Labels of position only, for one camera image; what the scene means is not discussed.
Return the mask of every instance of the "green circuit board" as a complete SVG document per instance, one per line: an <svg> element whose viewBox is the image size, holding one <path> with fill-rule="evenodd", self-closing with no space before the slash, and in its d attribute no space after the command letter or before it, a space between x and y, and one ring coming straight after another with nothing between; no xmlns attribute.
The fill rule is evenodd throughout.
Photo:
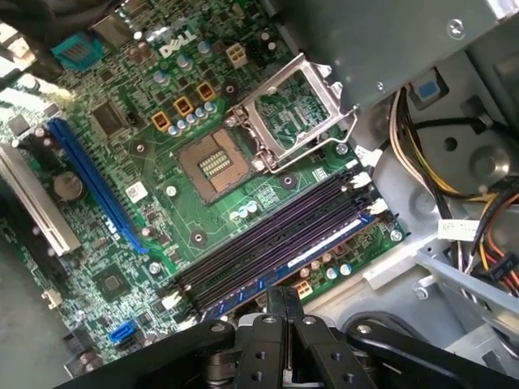
<svg viewBox="0 0 519 389"><path fill-rule="evenodd" d="M55 105L57 115L71 124L84 150L123 205L141 243L149 249L148 254L137 254L115 231L91 193L73 202L60 201L54 193L54 180L61 173L74 171L62 151L55 148L59 167L50 171L24 152L81 242L78 250L60 259L52 258L66 269L70 289L62 296L57 311L70 329L78 326L86 329L104 361L125 354L114 348L108 334L128 319L137 320L144 330L144 343L148 344L193 325L196 317L191 315L186 302L165 310L156 290L183 268L356 161L352 152L340 155L329 145L290 171L277 176L257 173L250 164L255 145L247 133L226 130L246 163L236 164L242 168L239 180L223 177L224 189L218 193L204 192L200 189L200 179L188 173L190 166L182 164L196 152L192 146L221 135L225 110L274 75L293 54L255 0L137 2L143 5L133 14L125 14L133 28L157 29L167 24L174 26L174 31L189 32L196 39L167 58L159 54L166 41L141 47L139 55L144 59L136 57L135 50L139 48L136 41L120 48L106 45L104 57L98 63L85 72L66 71L56 82L58 88L28 92L13 87L31 99L38 99L39 105L35 106L39 108L4 104L0 117L1 141L11 143L23 136L13 134L10 120L23 115L34 129L48 119L47 107ZM265 33L268 43L274 45L263 40ZM200 42L210 44L209 54L199 51ZM238 69L225 53L226 48L236 43L246 48L248 59ZM179 66L179 55L191 61L189 69ZM154 79L158 71L167 81L158 83ZM214 92L211 102L216 112L199 118L196 124L174 136L157 129L152 118L161 114L178 130L179 121L186 119L175 103L185 98L193 109L203 106L205 101L197 88L206 82ZM298 77L285 83L277 93L262 98L257 108L285 146L292 144L298 133L324 118L323 108L309 85ZM198 163L205 180L213 179L229 163L231 148L215 151ZM370 250L362 263L368 263L395 244L386 232L399 229L397 224L393 221L379 224L368 233L376 248L373 243L356 249ZM44 290L55 288L8 225L4 224L3 232L36 282ZM333 284L323 283L320 289L315 289L316 294L317 290L329 289Z"/></svg>

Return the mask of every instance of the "metal frame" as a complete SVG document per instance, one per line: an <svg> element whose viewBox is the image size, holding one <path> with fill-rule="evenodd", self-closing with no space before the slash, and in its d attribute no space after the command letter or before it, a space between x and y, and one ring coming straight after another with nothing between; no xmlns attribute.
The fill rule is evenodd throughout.
<svg viewBox="0 0 519 389"><path fill-rule="evenodd" d="M256 109L255 103L261 96L275 93L277 87L298 71L301 71L304 74L315 94L319 97L321 103L323 103L328 112L328 117L311 130L298 134L294 145L285 149L276 141L270 130L265 125L265 122ZM353 108L348 113L342 113L342 84L338 82L328 84L326 78L331 74L332 68L330 66L309 62L305 58L304 54L301 53L287 66L277 72L271 79L250 94L245 100L229 110L229 116L225 120L225 123L228 126L243 126L247 128L251 136L256 139L256 142L258 143L258 152L256 156L260 161L263 161L263 164L254 164L256 167L260 166L263 168L263 166L265 166L271 173L279 173L283 169L294 164L303 157L308 156L312 152L315 152L315 150L323 147L327 143L347 142L354 125L357 123L357 115L355 113L356 108ZM280 162L293 156L295 152L308 145L309 142L316 139L318 136L329 130L330 127L348 116L353 116L354 120L352 126L349 128L349 131L343 139L328 138L316 146L310 147L304 153L293 157L283 165L280 165Z"/></svg>

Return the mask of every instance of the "orange wire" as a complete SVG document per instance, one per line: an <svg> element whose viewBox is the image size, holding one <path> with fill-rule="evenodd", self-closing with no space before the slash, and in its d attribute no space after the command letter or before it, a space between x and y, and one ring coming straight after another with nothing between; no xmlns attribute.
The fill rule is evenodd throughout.
<svg viewBox="0 0 519 389"><path fill-rule="evenodd" d="M490 221L490 223L488 224L488 228L487 228L487 242L488 242L488 245L497 253L499 254L500 256L504 257L504 252L496 245L496 243L494 242L494 238L492 237L492 234L491 234L491 231L492 229L494 228L494 225L495 225L495 222L497 221L497 218L504 212L504 210L506 208L508 208L512 203L514 203L516 200L519 199L519 194L516 194L515 196L513 196L512 198L508 199L506 203L504 203L500 209L497 210L497 212L495 213L494 217L492 218L492 220ZM517 276L517 273L512 270L510 272L512 274L512 278L514 281L516 281L516 284L519 285L519 277Z"/></svg>
<svg viewBox="0 0 519 389"><path fill-rule="evenodd" d="M497 261L491 255L487 254L487 258L490 262L497 263ZM511 292L516 289L516 287L513 285L513 282L507 276L503 277L503 282Z"/></svg>

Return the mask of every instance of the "pci slot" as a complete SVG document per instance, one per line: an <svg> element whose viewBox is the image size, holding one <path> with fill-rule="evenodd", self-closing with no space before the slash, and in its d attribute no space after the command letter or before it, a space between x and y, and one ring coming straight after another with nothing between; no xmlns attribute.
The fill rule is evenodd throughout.
<svg viewBox="0 0 519 389"><path fill-rule="evenodd" d="M83 150L78 140L74 136L68 123L60 118L51 119L48 123L49 132L58 141L65 151L75 170L85 182L94 198L99 203L109 219L114 223L115 228L120 232L141 254L148 252L148 249L140 245L139 239L133 232L133 228L127 219L121 205L108 187L105 179L99 174L96 166Z"/></svg>
<svg viewBox="0 0 519 389"><path fill-rule="evenodd" d="M0 144L0 174L16 193L57 256L81 246L25 159L8 144Z"/></svg>

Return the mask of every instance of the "blue pcie slot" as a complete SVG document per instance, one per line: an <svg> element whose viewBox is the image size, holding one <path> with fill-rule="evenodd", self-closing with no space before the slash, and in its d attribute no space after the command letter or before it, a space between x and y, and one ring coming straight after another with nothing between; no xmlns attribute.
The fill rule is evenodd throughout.
<svg viewBox="0 0 519 389"><path fill-rule="evenodd" d="M110 332L108 337L112 343L117 344L135 334L136 330L137 324L134 320L130 320L121 324L115 331Z"/></svg>
<svg viewBox="0 0 519 389"><path fill-rule="evenodd" d="M236 309L244 302L250 301L252 298L267 290L269 286L281 282L301 267L315 261L324 253L329 252L333 247L341 244L349 237L366 228L368 225L375 223L375 221L376 216L362 214L357 219L350 221L335 233L323 239L309 250L301 253L296 258L272 269L267 274L251 282L249 285L240 288L230 296L219 301L216 305L205 311L203 319L208 320L211 318L220 318L223 314Z"/></svg>
<svg viewBox="0 0 519 389"><path fill-rule="evenodd" d="M96 166L79 144L68 123L63 119L54 118L49 120L48 127L49 132L63 148L77 173L92 192L94 198L103 208L106 215L112 220L117 231L130 242L138 253L145 254L149 252L148 249L140 245L114 193L108 187L105 179L99 174Z"/></svg>

